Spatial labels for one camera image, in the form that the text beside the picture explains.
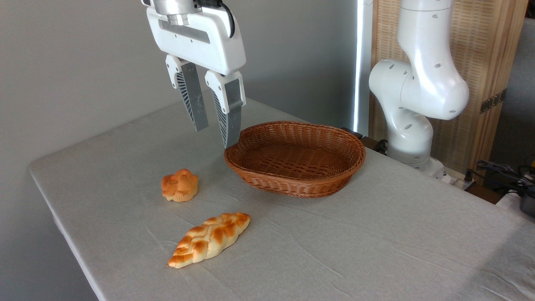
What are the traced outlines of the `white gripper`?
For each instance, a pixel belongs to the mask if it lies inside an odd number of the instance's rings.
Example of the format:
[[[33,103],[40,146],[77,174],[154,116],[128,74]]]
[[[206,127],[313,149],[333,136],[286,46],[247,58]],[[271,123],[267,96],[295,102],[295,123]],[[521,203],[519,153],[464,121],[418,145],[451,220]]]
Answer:
[[[237,21],[230,38],[229,15],[223,8],[204,7],[190,13],[187,25],[170,24],[153,7],[148,7],[146,14],[155,43],[167,53],[171,84],[180,92],[195,131],[209,126],[197,64],[208,69],[205,80],[212,90],[224,148],[237,143],[242,107],[246,105],[238,71],[246,63],[246,54]]]

